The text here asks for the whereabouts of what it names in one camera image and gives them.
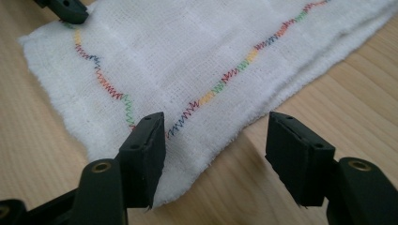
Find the wooden table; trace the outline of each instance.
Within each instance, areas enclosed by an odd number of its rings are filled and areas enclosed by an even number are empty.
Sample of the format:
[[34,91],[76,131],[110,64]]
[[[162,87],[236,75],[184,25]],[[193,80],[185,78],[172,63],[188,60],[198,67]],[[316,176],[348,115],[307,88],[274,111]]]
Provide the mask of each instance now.
[[[55,19],[34,1],[0,2],[0,200],[29,209],[76,188],[87,163],[17,42]],[[395,17],[277,111],[335,145],[336,159],[372,161],[398,187],[397,55]],[[129,210],[130,224],[327,224],[327,203],[299,208],[265,161],[267,126],[265,117],[245,128],[179,200]]]

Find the rainbow thread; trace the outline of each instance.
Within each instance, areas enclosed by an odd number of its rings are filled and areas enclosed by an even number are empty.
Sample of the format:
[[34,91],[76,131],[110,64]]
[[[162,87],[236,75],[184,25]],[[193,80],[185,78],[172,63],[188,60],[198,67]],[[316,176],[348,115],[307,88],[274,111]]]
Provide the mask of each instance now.
[[75,43],[75,51],[85,60],[89,60],[94,62],[94,73],[97,75],[97,80],[99,84],[109,93],[111,98],[121,100],[125,105],[125,113],[126,113],[126,122],[129,125],[129,128],[135,128],[135,121],[132,116],[132,101],[130,100],[130,96],[127,94],[123,94],[121,92],[116,91],[116,89],[106,80],[105,76],[103,75],[103,71],[100,65],[100,58],[96,55],[87,53],[84,48],[82,47],[82,36],[80,35],[80,30],[73,27],[69,23],[63,22],[63,24],[75,31],[74,33],[74,43]]
[[[188,107],[182,112],[182,114],[180,115],[180,119],[178,119],[178,121],[174,123],[174,125],[164,133],[165,137],[170,140],[171,137],[175,136],[176,132],[184,127],[185,121],[193,115],[195,110],[198,110],[201,106],[205,105],[214,97],[216,97],[220,92],[222,92],[224,87],[231,81],[233,77],[244,71],[254,61],[259,51],[264,50],[267,46],[272,45],[275,41],[281,38],[286,33],[290,25],[294,23],[299,23],[303,19],[305,19],[311,8],[325,5],[327,2],[330,1],[331,0],[324,0],[318,3],[310,3],[305,5],[303,10],[297,17],[283,22],[281,28],[274,35],[253,46],[253,48],[246,55],[245,59],[241,61],[235,68],[232,68],[224,73],[220,80],[216,82],[216,84],[214,84],[209,91],[207,91],[202,97],[188,103]],[[99,83],[110,94],[112,98],[121,100],[125,104],[126,122],[131,129],[135,128],[135,121],[133,119],[132,113],[132,101],[130,100],[130,96],[117,92],[116,89],[106,80],[101,69],[100,58],[96,55],[88,54],[82,47],[82,37],[80,35],[80,30],[73,27],[69,23],[63,22],[63,24],[67,28],[73,29],[75,31],[74,42],[76,52],[83,59],[94,62],[95,74],[97,75]]]
[[324,0],[322,2],[310,3],[305,5],[304,9],[300,12],[300,14],[296,18],[288,20],[287,22],[283,22],[281,28],[274,35],[267,38],[265,41],[262,41],[257,45],[255,45],[247,54],[245,59],[242,62],[240,62],[235,68],[224,73],[221,79],[218,82],[216,82],[216,84],[208,92],[206,92],[199,99],[196,99],[195,101],[189,103],[188,108],[186,108],[185,111],[183,111],[182,114],[180,115],[180,119],[178,119],[178,121],[174,123],[174,125],[165,133],[166,138],[170,139],[172,136],[175,136],[176,132],[184,127],[185,121],[189,118],[189,116],[193,114],[195,110],[199,109],[201,106],[205,105],[214,97],[216,97],[224,89],[224,87],[228,84],[228,82],[231,81],[233,77],[237,76],[238,73],[244,71],[252,63],[252,61],[254,61],[260,50],[265,49],[267,46],[270,46],[276,40],[281,38],[291,24],[301,22],[307,16],[311,8],[325,5],[327,2],[330,1],[331,0]]

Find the wood grain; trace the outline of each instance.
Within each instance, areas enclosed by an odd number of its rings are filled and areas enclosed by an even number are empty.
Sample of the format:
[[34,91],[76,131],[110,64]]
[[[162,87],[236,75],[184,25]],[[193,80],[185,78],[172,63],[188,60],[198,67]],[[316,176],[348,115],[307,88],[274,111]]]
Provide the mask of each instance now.
[[[34,1],[0,2],[0,200],[22,199],[29,209],[76,188],[86,164],[17,42],[55,19]],[[397,55],[395,17],[277,111],[335,145],[336,159],[370,160],[398,187]],[[267,123],[246,127],[177,201],[129,210],[130,224],[328,224],[326,202],[298,207],[265,161]]]

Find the white fabric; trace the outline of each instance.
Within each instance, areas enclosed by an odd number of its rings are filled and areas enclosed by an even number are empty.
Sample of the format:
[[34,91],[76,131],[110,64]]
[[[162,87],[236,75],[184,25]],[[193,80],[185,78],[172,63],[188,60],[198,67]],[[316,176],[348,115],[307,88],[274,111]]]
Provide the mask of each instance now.
[[21,43],[89,160],[113,158],[130,127],[165,113],[161,205],[245,126],[359,47],[397,2],[99,0],[85,24],[52,22]]

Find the muslin cloth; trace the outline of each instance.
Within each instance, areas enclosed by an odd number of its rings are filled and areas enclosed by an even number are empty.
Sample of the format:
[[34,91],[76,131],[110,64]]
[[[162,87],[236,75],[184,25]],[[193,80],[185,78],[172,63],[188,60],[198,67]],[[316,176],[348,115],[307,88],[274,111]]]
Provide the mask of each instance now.
[[396,0],[99,0],[82,25],[22,37],[29,69],[89,160],[164,112],[155,206],[187,191],[240,130],[343,60]]

